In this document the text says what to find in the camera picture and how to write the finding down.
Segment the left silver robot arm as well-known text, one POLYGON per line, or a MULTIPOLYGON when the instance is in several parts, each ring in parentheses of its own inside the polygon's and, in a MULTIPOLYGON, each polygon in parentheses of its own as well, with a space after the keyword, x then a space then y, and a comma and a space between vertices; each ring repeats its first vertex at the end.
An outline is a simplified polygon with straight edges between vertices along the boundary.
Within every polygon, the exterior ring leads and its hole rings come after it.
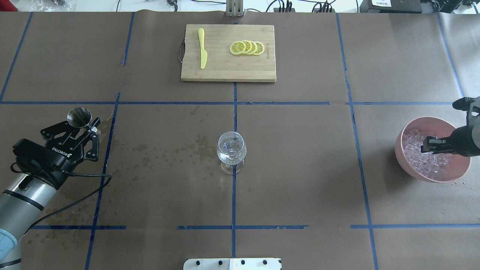
POLYGON ((16 157, 11 171, 17 178, 0 197, 1 269, 19 270, 21 239, 41 222, 38 216, 74 169, 83 161, 98 161, 100 118, 69 118, 41 130, 45 145, 21 139, 13 145, 16 157))

